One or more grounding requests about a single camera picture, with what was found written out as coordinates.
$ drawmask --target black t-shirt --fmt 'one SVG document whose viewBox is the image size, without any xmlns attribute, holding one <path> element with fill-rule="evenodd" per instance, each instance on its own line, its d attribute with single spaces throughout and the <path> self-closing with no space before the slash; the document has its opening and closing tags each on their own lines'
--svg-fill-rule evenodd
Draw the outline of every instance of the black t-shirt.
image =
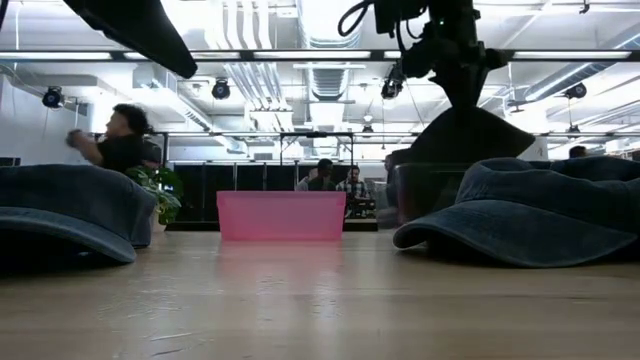
<svg viewBox="0 0 640 360">
<path fill-rule="evenodd" d="M 308 184 L 309 191 L 336 191 L 336 184 L 328 181 L 326 186 L 324 179 L 321 177 L 315 177 Z"/>
<path fill-rule="evenodd" d="M 107 138 L 98 143 L 98 150 L 102 154 L 102 167 L 105 169 L 124 173 L 127 169 L 142 165 L 144 146 L 141 136 Z"/>
</svg>

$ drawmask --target fluorescent light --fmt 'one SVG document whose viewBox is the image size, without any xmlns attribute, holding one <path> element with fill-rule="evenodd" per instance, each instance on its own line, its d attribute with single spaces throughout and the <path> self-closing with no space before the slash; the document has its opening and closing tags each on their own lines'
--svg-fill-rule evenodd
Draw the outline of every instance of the fluorescent light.
<svg viewBox="0 0 640 360">
<path fill-rule="evenodd" d="M 124 57 L 129 60 L 147 60 L 147 57 L 139 53 L 124 53 Z"/>
<path fill-rule="evenodd" d="M 240 59 L 240 53 L 234 51 L 192 51 L 191 56 L 195 60 L 220 59 L 236 60 Z"/>
<path fill-rule="evenodd" d="M 204 137 L 209 136 L 209 133 L 169 133 L 169 137 Z"/>
<path fill-rule="evenodd" d="M 191 56 L 197 60 L 237 60 L 240 59 L 240 53 L 234 51 L 192 51 Z M 124 57 L 129 60 L 147 60 L 147 58 L 135 52 L 124 53 Z"/>
<path fill-rule="evenodd" d="M 412 136 L 414 133 L 410 133 L 410 132 L 387 132 L 387 133 L 383 133 L 383 132 L 373 132 L 373 133 L 363 133 L 363 132 L 359 132 L 359 133 L 353 133 L 354 136 L 363 136 L 363 137 L 406 137 L 406 136 Z"/>
<path fill-rule="evenodd" d="M 366 69 L 364 64 L 293 64 L 293 68 L 296 70 L 350 70 L 350 69 Z"/>
<path fill-rule="evenodd" d="M 516 51 L 514 59 L 545 59 L 545 60 L 570 60 L 570 59 L 602 59 L 621 60 L 631 55 L 631 51 Z"/>
<path fill-rule="evenodd" d="M 400 53 L 400 51 L 385 51 L 384 52 L 384 58 L 385 59 L 400 59 L 401 56 L 402 56 L 402 54 Z"/>
<path fill-rule="evenodd" d="M 277 132 L 223 132 L 224 136 L 233 137 L 279 137 L 280 133 Z"/>
<path fill-rule="evenodd" d="M 609 131 L 609 132 L 575 132 L 575 133 L 568 133 L 568 132 L 550 132 L 550 133 L 540 133 L 540 134 L 536 134 L 534 133 L 533 135 L 536 136 L 547 136 L 547 137 L 608 137 L 608 136 L 613 136 L 613 137 L 640 137 L 640 132 L 634 132 L 634 131 Z"/>
<path fill-rule="evenodd" d="M 108 52 L 0 52 L 0 60 L 111 60 Z"/>
<path fill-rule="evenodd" d="M 256 59 L 367 59 L 370 51 L 353 50 L 293 50 L 293 51 L 256 51 Z"/>
</svg>

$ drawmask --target black cable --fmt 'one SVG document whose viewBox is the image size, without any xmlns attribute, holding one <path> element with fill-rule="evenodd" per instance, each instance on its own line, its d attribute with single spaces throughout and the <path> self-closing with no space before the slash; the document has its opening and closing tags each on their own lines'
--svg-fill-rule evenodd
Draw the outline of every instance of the black cable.
<svg viewBox="0 0 640 360">
<path fill-rule="evenodd" d="M 416 104 L 416 100 L 413 97 L 413 93 L 411 92 L 411 87 L 407 83 L 407 91 L 409 92 L 409 96 L 411 97 L 411 102 L 413 103 L 413 108 L 416 110 L 416 114 L 418 115 L 418 120 L 420 120 L 420 125 L 425 129 L 424 120 L 422 119 L 422 114 L 420 114 L 420 109 L 418 108 L 418 104 Z"/>
<path fill-rule="evenodd" d="M 407 21 L 405 22 L 405 24 L 406 24 L 406 26 L 407 26 L 407 33 L 409 34 L 409 36 L 411 36 L 411 38 L 412 38 L 412 39 L 420 40 L 420 37 L 419 37 L 419 36 L 415 36 L 415 35 L 413 35 L 413 33 L 411 32 L 411 28 L 409 27 L 409 20 L 407 20 Z"/>
<path fill-rule="evenodd" d="M 347 37 L 351 35 L 351 33 L 356 30 L 358 25 L 360 25 L 360 23 L 364 19 L 364 16 L 367 15 L 367 10 L 369 10 L 369 6 L 373 5 L 373 3 L 374 3 L 374 0 L 363 0 L 355 4 L 354 6 L 352 6 L 349 10 L 347 10 L 347 12 L 344 13 L 344 15 L 342 15 L 342 17 L 340 18 L 340 21 L 338 21 L 338 34 L 340 34 L 340 36 L 342 37 Z M 360 14 L 356 18 L 356 21 L 354 21 L 354 23 L 351 25 L 350 28 L 347 29 L 347 31 L 344 31 L 343 30 L 344 22 L 347 20 L 347 18 L 355 14 L 357 11 L 360 11 Z"/>
<path fill-rule="evenodd" d="M 2 0 L 0 4 L 0 30 L 2 30 L 2 24 L 4 24 L 4 17 L 7 15 L 7 9 L 9 8 L 9 0 Z"/>
<path fill-rule="evenodd" d="M 402 32 L 400 31 L 400 23 L 401 21 L 396 21 L 396 38 L 398 39 L 398 48 L 400 49 L 400 53 L 404 54 L 407 52 L 407 48 L 404 47 L 404 43 L 402 42 Z"/>
</svg>

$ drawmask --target plaid shirt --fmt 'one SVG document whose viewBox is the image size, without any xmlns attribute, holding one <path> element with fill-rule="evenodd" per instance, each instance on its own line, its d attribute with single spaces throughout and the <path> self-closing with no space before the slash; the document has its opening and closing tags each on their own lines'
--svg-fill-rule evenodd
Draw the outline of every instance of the plaid shirt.
<svg viewBox="0 0 640 360">
<path fill-rule="evenodd" d="M 341 181 L 336 187 L 338 191 L 344 191 L 349 194 L 354 194 L 357 198 L 369 198 L 369 189 L 367 189 L 367 184 L 364 181 L 358 181 L 357 183 Z"/>
</svg>

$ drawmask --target man in black shirt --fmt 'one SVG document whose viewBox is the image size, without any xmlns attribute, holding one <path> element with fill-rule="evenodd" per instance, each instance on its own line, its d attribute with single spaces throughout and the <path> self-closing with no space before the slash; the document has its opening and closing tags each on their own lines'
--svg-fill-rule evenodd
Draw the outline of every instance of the man in black shirt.
<svg viewBox="0 0 640 360">
<path fill-rule="evenodd" d="M 96 143 L 80 130 L 73 130 L 67 136 L 67 144 L 92 164 L 124 173 L 129 168 L 144 164 L 142 137 L 151 131 L 144 110 L 130 104 L 118 104 L 107 123 L 104 141 Z"/>
<path fill-rule="evenodd" d="M 575 159 L 585 156 L 587 156 L 587 148 L 584 146 L 578 145 L 569 149 L 569 159 Z"/>
<path fill-rule="evenodd" d="M 309 181 L 309 191 L 336 191 L 336 184 L 331 182 L 333 162 L 329 159 L 318 161 L 318 176 Z"/>
</svg>

